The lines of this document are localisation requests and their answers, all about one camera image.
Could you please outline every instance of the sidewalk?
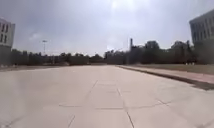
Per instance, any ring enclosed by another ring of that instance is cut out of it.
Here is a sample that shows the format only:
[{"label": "sidewalk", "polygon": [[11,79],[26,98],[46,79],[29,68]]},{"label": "sidewalk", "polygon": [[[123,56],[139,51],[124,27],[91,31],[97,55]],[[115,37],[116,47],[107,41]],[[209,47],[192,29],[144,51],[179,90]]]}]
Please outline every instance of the sidewalk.
[{"label": "sidewalk", "polygon": [[209,84],[211,86],[214,86],[214,75],[191,73],[191,72],[184,72],[184,71],[134,67],[134,66],[120,66],[120,67],[129,69],[129,70],[135,70],[135,71],[145,72],[145,73],[167,77],[171,79],[176,79],[176,80],[180,80],[180,81],[184,81],[192,84],[201,83],[201,84]]}]

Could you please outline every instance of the ground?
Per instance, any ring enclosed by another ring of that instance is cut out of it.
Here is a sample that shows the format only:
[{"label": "ground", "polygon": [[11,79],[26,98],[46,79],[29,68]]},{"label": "ground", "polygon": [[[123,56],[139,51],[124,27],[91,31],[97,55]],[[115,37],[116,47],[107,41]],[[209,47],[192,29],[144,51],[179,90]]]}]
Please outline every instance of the ground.
[{"label": "ground", "polygon": [[114,66],[0,72],[0,127],[214,128],[214,91]]},{"label": "ground", "polygon": [[138,67],[179,70],[195,73],[213,74],[214,65],[185,65],[185,64],[150,64],[150,65],[135,65]]}]

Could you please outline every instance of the distant building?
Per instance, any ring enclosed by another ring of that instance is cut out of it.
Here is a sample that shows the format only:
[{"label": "distant building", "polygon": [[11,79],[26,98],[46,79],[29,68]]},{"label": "distant building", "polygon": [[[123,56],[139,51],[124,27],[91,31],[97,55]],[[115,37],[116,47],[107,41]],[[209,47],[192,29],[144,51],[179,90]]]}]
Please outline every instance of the distant building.
[{"label": "distant building", "polygon": [[15,24],[0,18],[0,65],[10,64]]},{"label": "distant building", "polygon": [[214,42],[214,10],[190,21],[193,43]]}]

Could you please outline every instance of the grass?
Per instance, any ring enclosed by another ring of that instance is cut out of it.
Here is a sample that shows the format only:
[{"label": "grass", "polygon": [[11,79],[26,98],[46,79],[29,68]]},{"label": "grass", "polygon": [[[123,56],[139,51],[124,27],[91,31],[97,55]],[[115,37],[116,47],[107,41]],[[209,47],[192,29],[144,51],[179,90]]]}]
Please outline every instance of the grass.
[{"label": "grass", "polygon": [[145,67],[145,68],[179,70],[179,71],[214,75],[214,65],[150,64],[150,65],[136,65],[136,66]]}]

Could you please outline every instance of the smokestack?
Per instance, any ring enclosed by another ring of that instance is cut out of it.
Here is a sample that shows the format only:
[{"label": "smokestack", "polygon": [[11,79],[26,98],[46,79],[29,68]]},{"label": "smokestack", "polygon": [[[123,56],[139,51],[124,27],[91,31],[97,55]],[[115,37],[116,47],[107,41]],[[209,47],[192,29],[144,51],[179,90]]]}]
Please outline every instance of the smokestack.
[{"label": "smokestack", "polygon": [[132,49],[133,47],[133,38],[130,38],[130,50]]}]

